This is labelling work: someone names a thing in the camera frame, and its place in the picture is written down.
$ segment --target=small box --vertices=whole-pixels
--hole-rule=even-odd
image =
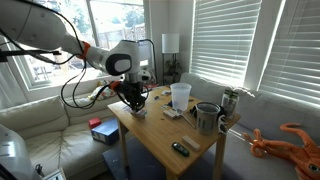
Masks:
[[[118,122],[116,118],[109,119],[101,125],[91,129],[92,138],[112,145],[119,140]]]
[[[99,118],[92,118],[89,120],[89,128],[93,129],[101,124],[101,121]]]

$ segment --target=gray couch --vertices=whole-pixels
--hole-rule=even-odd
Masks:
[[[192,86],[191,95],[204,101],[221,104],[225,86],[204,80],[191,73],[184,73],[180,82]],[[255,97],[240,93],[236,112],[241,119],[229,130],[224,156],[222,179],[298,179],[295,164],[271,155],[256,158],[250,152],[250,145],[244,141],[242,134],[252,136],[255,128],[261,130],[262,136],[271,140],[287,141],[303,145],[296,134],[281,131],[280,125],[286,122],[301,123],[305,130],[319,145],[320,111],[314,107],[299,104],[276,95],[252,92]],[[215,146],[209,151],[214,154]]]
[[[59,96],[50,97],[1,110],[0,124],[24,139],[32,165],[41,164],[45,175],[62,167],[67,179],[85,180],[107,170],[102,153],[114,147],[92,139],[88,120],[113,117],[107,105],[116,101],[118,97],[110,97],[82,110],[66,106]],[[85,105],[88,99],[77,102]]]

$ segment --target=white curtain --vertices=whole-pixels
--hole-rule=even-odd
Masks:
[[[26,103],[16,78],[7,63],[0,63],[0,110]]]

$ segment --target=stuffed octopus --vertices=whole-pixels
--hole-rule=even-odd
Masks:
[[[320,180],[320,147],[301,129],[298,123],[286,123],[280,126],[282,131],[296,133],[302,138],[304,147],[296,146],[284,141],[262,139],[259,129],[255,129],[252,139],[247,133],[243,137],[252,143],[251,153],[256,157],[262,157],[263,152],[288,159],[296,164],[295,170],[300,180]]]

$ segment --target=remote control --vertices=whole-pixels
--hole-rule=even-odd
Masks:
[[[189,156],[189,151],[187,148],[185,148],[184,146],[182,146],[180,143],[178,142],[174,142],[171,147],[178,151],[180,154],[182,154],[183,156],[185,157],[188,157]]]

